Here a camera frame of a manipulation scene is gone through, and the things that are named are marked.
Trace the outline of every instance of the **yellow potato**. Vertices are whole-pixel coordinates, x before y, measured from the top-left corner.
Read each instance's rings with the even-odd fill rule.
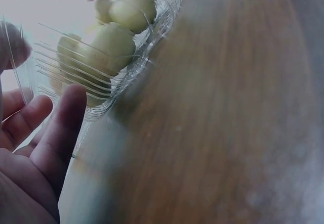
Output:
[[[116,0],[109,15],[112,21],[136,34],[141,33],[155,20],[155,0]]]
[[[97,0],[95,2],[96,19],[101,23],[110,23],[112,19],[109,10],[112,2],[110,0]]]
[[[91,68],[116,76],[132,60],[136,49],[133,35],[114,22],[99,26],[77,44],[74,57],[85,64],[80,65],[83,71],[95,77],[102,75]]]

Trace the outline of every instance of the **plastic clamshell container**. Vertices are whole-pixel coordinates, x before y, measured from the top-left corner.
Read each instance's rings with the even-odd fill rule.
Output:
[[[5,29],[14,25],[27,41],[25,63],[12,52],[18,84],[57,104],[72,83],[87,90],[83,137],[137,77],[148,54],[173,25],[182,0],[7,0]],[[32,99],[24,94],[25,103]]]

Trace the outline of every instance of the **ridged plastic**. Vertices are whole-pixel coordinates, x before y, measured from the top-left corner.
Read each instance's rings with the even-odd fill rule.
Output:
[[[154,22],[147,21],[147,29],[135,34],[133,37],[136,45],[135,52],[127,55],[131,57],[131,62],[113,75],[85,65],[75,57],[68,58],[73,60],[74,64],[65,67],[62,67],[62,61],[58,59],[60,52],[57,44],[61,37],[70,34],[86,36],[86,28],[91,27],[95,21],[93,8],[95,1],[10,0],[8,2],[10,6],[3,9],[3,20],[15,25],[32,48],[29,58],[20,66],[16,65],[14,56],[11,57],[19,86],[31,89],[34,96],[49,96],[56,105],[69,84],[81,83],[87,89],[88,99],[101,100],[102,103],[99,105],[86,108],[84,124],[78,139],[80,144],[91,122],[101,118],[118,95],[144,69],[149,52],[171,29],[181,8],[182,0],[154,0],[157,11]],[[13,39],[8,36],[8,44],[11,44]],[[81,70],[79,66],[83,68],[86,66],[87,70]],[[55,82],[60,83],[59,89],[56,88]],[[26,104],[32,99],[28,95],[23,96]]]

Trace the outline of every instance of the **wooden table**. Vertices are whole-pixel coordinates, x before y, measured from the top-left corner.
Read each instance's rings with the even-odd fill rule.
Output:
[[[185,0],[151,58],[62,223],[324,223],[324,0]]]

